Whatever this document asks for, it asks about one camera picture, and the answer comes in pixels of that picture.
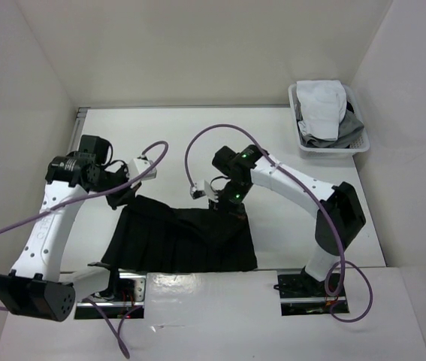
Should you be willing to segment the black skirt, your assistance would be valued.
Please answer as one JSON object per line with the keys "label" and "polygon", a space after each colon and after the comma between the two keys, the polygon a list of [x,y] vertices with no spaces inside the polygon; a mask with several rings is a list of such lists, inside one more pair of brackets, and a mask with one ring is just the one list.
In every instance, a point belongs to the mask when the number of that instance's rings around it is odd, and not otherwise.
{"label": "black skirt", "polygon": [[250,272],[258,267],[245,212],[172,208],[136,196],[121,211],[101,262],[136,272]]}

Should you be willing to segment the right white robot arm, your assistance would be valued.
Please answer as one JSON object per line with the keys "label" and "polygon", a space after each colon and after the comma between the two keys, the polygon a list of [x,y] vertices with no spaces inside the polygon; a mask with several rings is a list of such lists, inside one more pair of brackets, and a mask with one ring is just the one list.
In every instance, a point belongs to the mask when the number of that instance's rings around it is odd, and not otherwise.
{"label": "right white robot arm", "polygon": [[311,296],[323,290],[329,296],[338,295],[345,277],[345,251],[366,224],[353,185],[334,185],[307,176],[253,144],[239,153],[222,147],[212,165],[228,179],[224,189],[216,193],[219,206],[241,205],[257,186],[288,199],[313,217],[316,248],[304,267],[301,286]]}

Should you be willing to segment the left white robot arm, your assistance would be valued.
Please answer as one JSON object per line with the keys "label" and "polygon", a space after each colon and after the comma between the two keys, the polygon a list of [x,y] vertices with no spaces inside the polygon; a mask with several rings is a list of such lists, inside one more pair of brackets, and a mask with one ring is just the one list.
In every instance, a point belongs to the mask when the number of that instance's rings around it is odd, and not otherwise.
{"label": "left white robot arm", "polygon": [[62,322],[75,302],[97,293],[110,301],[119,296],[119,271],[94,263],[81,272],[60,280],[65,245],[77,213],[86,196],[113,190],[106,197],[113,209],[125,203],[140,186],[135,180],[148,163],[138,158],[114,161],[111,143],[101,137],[84,135],[78,150],[56,156],[47,167],[43,216],[35,221],[26,246],[6,275],[0,275],[0,301],[14,315]]}

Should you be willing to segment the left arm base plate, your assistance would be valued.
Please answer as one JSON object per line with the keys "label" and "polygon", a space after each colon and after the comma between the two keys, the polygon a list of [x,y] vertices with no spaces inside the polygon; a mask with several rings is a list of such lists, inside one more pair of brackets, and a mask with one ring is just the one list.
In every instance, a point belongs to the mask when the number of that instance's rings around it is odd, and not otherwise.
{"label": "left arm base plate", "polygon": [[89,297],[109,320],[143,319],[146,285],[145,275],[120,272],[113,289]]}

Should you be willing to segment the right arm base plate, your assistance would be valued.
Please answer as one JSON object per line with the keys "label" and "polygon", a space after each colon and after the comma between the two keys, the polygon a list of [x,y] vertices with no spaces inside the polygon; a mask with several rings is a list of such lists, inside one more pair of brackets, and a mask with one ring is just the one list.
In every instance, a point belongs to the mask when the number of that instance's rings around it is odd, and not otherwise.
{"label": "right arm base plate", "polygon": [[304,270],[278,271],[273,288],[278,292],[282,316],[348,314],[346,291],[338,296],[325,292],[325,282],[319,282]]}

